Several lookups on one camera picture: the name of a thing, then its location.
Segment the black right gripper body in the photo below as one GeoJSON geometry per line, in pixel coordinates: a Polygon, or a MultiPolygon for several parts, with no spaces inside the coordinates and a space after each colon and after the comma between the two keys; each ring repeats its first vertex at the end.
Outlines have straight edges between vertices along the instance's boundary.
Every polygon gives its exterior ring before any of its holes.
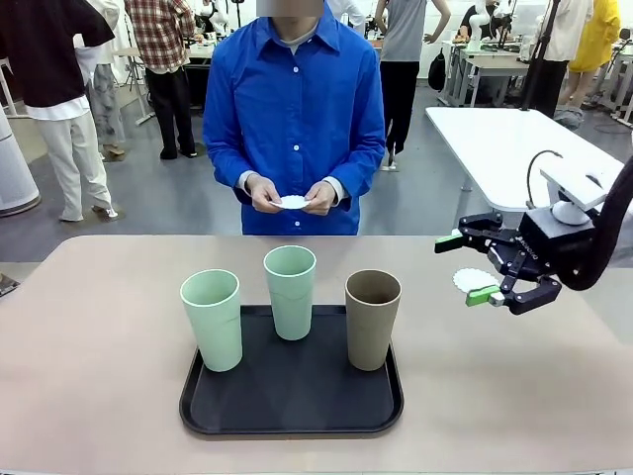
{"type": "Polygon", "coordinates": [[[576,263],[588,249],[595,226],[558,221],[552,209],[533,209],[523,214],[518,228],[501,229],[506,241],[492,240],[489,261],[497,272],[514,277],[557,274],[576,263]]]}

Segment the white scalloped paper coaster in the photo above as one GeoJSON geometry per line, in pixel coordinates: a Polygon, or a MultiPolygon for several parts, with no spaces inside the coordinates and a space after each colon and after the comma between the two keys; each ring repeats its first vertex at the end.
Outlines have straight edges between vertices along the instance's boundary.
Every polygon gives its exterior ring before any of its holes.
{"type": "Polygon", "coordinates": [[[463,268],[453,275],[454,285],[464,294],[490,295],[499,291],[499,282],[489,272],[476,268],[463,268]]]}
{"type": "Polygon", "coordinates": [[[288,195],[280,198],[279,202],[271,201],[270,204],[283,210],[302,210],[311,203],[302,195],[288,195]]]}

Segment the brown tall cup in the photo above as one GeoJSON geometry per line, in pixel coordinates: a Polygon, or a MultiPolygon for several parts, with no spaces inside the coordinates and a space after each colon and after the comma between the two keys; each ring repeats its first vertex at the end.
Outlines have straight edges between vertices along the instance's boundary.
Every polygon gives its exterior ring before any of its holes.
{"type": "Polygon", "coordinates": [[[385,363],[401,296],[400,281],[388,272],[363,269],[347,278],[347,352],[357,369],[374,371],[385,363]]]}

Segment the teal green tall cup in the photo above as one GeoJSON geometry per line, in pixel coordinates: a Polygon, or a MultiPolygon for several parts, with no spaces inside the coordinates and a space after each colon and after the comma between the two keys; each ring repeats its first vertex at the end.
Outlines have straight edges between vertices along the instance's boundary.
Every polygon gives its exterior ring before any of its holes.
{"type": "Polygon", "coordinates": [[[299,245],[276,247],[263,259],[275,331],[284,340],[311,330],[316,264],[314,253],[299,245]]]}

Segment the pale green tall cup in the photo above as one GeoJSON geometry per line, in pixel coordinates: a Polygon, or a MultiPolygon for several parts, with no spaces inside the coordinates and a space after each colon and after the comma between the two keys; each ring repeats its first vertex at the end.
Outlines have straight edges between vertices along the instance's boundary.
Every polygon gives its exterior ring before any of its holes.
{"type": "Polygon", "coordinates": [[[240,283],[223,269],[197,272],[180,287],[180,298],[205,366],[232,370],[242,358],[240,283]]]}

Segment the person's left forearm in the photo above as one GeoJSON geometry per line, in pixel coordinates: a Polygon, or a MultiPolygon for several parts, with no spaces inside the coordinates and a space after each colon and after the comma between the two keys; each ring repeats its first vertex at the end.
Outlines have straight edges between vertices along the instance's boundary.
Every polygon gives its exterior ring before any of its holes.
{"type": "Polygon", "coordinates": [[[383,141],[362,142],[326,176],[326,180],[334,185],[337,204],[345,212],[350,211],[358,199],[370,190],[384,152],[383,141]]]}

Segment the person's right forearm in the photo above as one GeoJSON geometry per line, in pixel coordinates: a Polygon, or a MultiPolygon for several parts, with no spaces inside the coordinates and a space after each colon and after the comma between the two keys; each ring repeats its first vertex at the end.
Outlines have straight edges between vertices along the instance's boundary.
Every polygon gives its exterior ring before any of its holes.
{"type": "Polygon", "coordinates": [[[241,150],[225,143],[210,143],[207,145],[207,151],[215,169],[216,180],[231,188],[241,204],[250,206],[252,200],[245,190],[245,182],[249,175],[254,173],[254,168],[241,150]]]}

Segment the person's left hand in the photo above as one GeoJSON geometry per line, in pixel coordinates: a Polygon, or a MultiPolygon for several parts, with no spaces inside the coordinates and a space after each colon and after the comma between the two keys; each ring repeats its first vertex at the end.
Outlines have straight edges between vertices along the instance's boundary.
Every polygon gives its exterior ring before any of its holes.
{"type": "Polygon", "coordinates": [[[311,187],[305,196],[307,205],[303,211],[317,216],[326,216],[330,209],[337,205],[341,193],[340,183],[334,178],[326,177],[311,187]]]}

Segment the person's right hand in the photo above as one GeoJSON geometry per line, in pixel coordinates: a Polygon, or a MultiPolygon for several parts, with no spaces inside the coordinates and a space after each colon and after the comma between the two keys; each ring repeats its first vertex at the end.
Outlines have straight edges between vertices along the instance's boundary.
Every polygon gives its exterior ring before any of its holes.
{"type": "Polygon", "coordinates": [[[265,214],[277,214],[281,211],[281,197],[270,179],[250,172],[245,178],[244,190],[250,196],[256,211],[265,214]]]}

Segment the white rounded table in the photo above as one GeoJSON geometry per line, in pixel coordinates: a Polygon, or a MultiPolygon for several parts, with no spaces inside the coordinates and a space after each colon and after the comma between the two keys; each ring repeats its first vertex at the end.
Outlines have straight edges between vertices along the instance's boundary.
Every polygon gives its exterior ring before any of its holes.
{"type": "Polygon", "coordinates": [[[611,185],[623,163],[535,110],[429,107],[426,115],[493,209],[521,213],[549,202],[540,166],[554,152],[611,185]]]}

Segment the grey cloth heap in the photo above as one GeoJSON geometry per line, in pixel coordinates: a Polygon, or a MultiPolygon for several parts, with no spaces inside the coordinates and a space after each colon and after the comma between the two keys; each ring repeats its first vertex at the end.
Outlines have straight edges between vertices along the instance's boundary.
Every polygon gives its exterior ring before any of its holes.
{"type": "Polygon", "coordinates": [[[575,106],[557,106],[553,120],[570,131],[576,131],[584,122],[585,112],[575,106]]]}

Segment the grey background desk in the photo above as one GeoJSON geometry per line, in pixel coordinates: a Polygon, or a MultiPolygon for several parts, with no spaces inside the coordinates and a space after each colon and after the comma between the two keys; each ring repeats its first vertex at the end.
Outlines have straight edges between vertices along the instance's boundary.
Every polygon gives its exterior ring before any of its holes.
{"type": "Polygon", "coordinates": [[[446,54],[446,78],[439,93],[440,104],[449,107],[475,107],[483,79],[496,80],[492,93],[494,107],[503,105],[512,79],[523,77],[528,65],[515,52],[501,50],[466,51],[465,45],[442,42],[446,54]]]}

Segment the black hanging bag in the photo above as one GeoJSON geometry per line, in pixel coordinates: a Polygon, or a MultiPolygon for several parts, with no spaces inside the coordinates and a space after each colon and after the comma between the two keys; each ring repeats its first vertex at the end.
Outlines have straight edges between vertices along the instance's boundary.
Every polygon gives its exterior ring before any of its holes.
{"type": "Polygon", "coordinates": [[[427,83],[428,86],[437,91],[441,92],[444,88],[446,82],[446,58],[444,56],[443,51],[441,50],[438,55],[433,59],[433,61],[429,64],[428,74],[427,74],[427,83]]]}

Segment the person in yellow raincoat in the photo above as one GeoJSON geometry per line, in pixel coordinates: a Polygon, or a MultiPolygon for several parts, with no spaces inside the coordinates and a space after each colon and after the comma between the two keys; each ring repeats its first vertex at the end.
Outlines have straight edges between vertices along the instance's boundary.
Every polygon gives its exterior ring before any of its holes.
{"type": "Polygon", "coordinates": [[[596,72],[611,58],[620,29],[618,0],[593,0],[593,15],[583,29],[576,57],[569,64],[568,82],[559,97],[559,106],[582,106],[596,72]]]}

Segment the person in beige top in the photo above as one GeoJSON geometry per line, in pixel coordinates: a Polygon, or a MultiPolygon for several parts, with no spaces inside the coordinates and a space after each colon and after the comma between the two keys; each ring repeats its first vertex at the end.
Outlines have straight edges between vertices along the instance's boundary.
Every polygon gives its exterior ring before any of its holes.
{"type": "MultiPolygon", "coordinates": [[[[537,23],[536,43],[550,9],[551,0],[537,23]]],[[[593,0],[561,0],[530,109],[553,118],[568,64],[576,57],[583,29],[592,14],[593,0]]]]}

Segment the seated person in black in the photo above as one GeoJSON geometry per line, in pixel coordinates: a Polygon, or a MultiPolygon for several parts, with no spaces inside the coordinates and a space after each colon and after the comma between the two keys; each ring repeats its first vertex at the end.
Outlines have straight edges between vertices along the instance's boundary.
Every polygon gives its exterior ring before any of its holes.
{"type": "MultiPolygon", "coordinates": [[[[486,0],[486,10],[489,14],[490,21],[481,25],[482,39],[490,38],[495,39],[497,37],[497,30],[499,27],[498,20],[494,17],[494,11],[497,6],[496,0],[486,0]]],[[[473,4],[465,13],[459,30],[456,35],[456,39],[462,39],[468,41],[472,34],[471,18],[478,14],[477,5],[473,4]]]]}

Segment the person in grey top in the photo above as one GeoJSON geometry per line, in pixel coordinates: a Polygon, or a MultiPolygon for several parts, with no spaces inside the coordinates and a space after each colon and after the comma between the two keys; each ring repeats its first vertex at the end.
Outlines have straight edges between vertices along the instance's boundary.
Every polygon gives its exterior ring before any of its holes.
{"type": "Polygon", "coordinates": [[[405,147],[422,45],[435,43],[450,18],[447,0],[378,0],[374,20],[384,36],[380,55],[387,148],[384,171],[397,169],[396,155],[405,147]],[[424,31],[427,3],[440,14],[430,35],[424,31]]]}

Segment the person in blue shirt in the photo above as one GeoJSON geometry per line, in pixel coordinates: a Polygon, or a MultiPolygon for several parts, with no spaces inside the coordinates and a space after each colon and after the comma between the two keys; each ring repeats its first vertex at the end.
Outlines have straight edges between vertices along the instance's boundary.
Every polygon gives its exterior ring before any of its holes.
{"type": "MultiPolygon", "coordinates": [[[[326,0],[261,0],[256,18],[213,53],[203,136],[206,146],[238,147],[280,197],[305,197],[355,146],[386,145],[378,56],[326,0]]],[[[254,236],[354,236],[360,198],[326,216],[265,214],[238,201],[241,228],[254,236]]]]}

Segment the black plastic tray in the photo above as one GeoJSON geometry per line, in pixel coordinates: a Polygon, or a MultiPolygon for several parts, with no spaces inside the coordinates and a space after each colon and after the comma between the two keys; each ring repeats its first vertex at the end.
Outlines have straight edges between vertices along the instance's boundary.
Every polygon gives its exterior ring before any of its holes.
{"type": "Polygon", "coordinates": [[[405,397],[389,352],[375,371],[348,360],[346,311],[315,305],[310,333],[277,336],[268,305],[241,308],[241,361],[209,370],[195,354],[179,401],[184,426],[205,436],[351,435],[383,432],[401,417],[405,397]]]}

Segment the person in plaid shirt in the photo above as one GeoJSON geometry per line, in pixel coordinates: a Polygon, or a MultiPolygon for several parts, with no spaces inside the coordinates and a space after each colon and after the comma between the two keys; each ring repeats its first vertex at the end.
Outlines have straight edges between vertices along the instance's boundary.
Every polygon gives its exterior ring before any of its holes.
{"type": "Polygon", "coordinates": [[[162,160],[197,155],[192,131],[185,40],[195,17],[186,0],[124,0],[163,142],[162,160]]]}

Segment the person in patterned grey skirt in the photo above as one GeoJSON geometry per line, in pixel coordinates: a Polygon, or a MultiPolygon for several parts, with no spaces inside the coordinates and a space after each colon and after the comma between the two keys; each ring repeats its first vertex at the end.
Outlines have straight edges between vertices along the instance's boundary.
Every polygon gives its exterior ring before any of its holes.
{"type": "Polygon", "coordinates": [[[114,41],[109,41],[92,51],[94,57],[87,58],[88,68],[82,68],[87,74],[86,94],[95,122],[98,144],[103,150],[103,160],[122,160],[125,151],[121,143],[125,140],[121,110],[115,91],[114,41]]]}

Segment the white cylindrical appliance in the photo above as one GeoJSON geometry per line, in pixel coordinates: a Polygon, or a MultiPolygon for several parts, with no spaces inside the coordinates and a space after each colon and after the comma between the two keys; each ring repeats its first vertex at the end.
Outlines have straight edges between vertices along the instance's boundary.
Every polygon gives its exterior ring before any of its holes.
{"type": "Polygon", "coordinates": [[[35,208],[40,190],[0,106],[0,218],[35,208]]]}

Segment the person in black top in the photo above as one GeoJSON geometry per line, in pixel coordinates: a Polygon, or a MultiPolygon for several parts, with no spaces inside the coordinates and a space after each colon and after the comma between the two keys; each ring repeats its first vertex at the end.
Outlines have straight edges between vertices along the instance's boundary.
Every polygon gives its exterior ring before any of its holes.
{"type": "Polygon", "coordinates": [[[87,0],[0,0],[0,56],[22,88],[64,198],[63,222],[83,220],[81,182],[92,210],[115,220],[86,96],[100,47],[115,37],[87,0]]]}

